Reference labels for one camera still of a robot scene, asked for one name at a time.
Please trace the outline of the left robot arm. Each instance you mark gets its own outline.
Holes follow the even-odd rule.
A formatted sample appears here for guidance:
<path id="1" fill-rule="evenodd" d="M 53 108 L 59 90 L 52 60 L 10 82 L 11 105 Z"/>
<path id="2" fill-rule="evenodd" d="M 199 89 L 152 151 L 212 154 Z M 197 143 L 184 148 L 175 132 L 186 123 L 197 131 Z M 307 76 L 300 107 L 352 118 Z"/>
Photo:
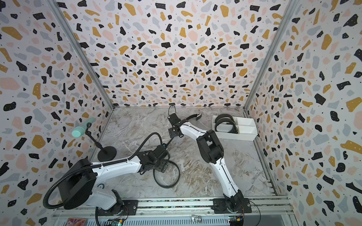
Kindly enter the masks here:
<path id="1" fill-rule="evenodd" d="M 162 144 L 153 151 L 139 152 L 131 160 L 124 158 L 99 163 L 100 167 L 86 169 L 66 178 L 58 185 L 63 208 L 71 210 L 88 205 L 109 210 L 121 198 L 116 190 L 102 189 L 98 185 L 122 175 L 161 169 L 166 164 L 166 158 L 170 157 L 166 148 L 167 145 Z"/>

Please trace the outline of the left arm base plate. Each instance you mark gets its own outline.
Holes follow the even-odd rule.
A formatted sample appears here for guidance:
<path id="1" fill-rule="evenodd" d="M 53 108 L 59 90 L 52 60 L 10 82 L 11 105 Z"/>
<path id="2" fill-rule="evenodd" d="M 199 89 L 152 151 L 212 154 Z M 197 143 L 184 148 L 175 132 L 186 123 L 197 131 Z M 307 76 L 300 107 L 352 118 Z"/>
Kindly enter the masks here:
<path id="1" fill-rule="evenodd" d="M 98 216 L 135 216 L 138 209 L 138 200 L 123 200 L 122 203 L 117 202 L 109 210 L 97 208 Z"/>

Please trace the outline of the long black belt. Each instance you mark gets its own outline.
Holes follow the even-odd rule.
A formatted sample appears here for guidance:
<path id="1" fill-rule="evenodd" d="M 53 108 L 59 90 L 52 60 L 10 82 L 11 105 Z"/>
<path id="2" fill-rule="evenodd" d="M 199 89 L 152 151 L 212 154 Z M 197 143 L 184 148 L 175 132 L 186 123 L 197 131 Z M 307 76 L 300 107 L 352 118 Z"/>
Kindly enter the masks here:
<path id="1" fill-rule="evenodd" d="M 182 137 L 181 130 L 174 125 L 175 121 L 172 121 L 172 129 L 170 132 L 171 139 L 167 144 L 163 144 L 163 148 L 166 149 L 175 138 L 175 136 Z M 162 159 L 159 166 L 153 169 L 153 177 L 155 182 L 162 188 L 169 189 L 177 185 L 180 180 L 181 172 L 179 166 L 170 160 L 170 155 L 166 159 Z"/>
<path id="2" fill-rule="evenodd" d="M 223 133 L 238 134 L 236 122 L 228 117 L 220 118 L 215 121 L 215 131 Z"/>

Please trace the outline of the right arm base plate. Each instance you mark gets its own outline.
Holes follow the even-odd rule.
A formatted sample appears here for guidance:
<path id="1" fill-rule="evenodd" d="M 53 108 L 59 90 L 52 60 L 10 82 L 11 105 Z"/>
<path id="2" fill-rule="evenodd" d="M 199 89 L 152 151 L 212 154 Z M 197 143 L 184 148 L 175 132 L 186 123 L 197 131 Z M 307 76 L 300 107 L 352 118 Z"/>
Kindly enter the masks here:
<path id="1" fill-rule="evenodd" d="M 225 198 L 216 198 L 213 199 L 211 209 L 215 214 L 242 214 L 252 212 L 248 198 L 244 198 L 241 202 L 237 201 L 237 203 L 234 204 Z"/>

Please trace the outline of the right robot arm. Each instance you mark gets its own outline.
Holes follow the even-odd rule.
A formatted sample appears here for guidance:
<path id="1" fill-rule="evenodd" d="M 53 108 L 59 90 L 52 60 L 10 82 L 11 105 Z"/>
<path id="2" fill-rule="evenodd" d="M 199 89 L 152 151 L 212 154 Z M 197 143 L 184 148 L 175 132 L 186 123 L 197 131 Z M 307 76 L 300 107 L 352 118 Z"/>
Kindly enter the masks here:
<path id="1" fill-rule="evenodd" d="M 241 209 L 244 196 L 226 166 L 224 148 L 214 130 L 203 130 L 190 123 L 187 119 L 181 120 L 177 114 L 168 116 L 171 124 L 169 135 L 171 138 L 189 136 L 197 142 L 202 159 L 210 164 L 218 178 L 225 198 L 226 208 L 230 212 Z"/>

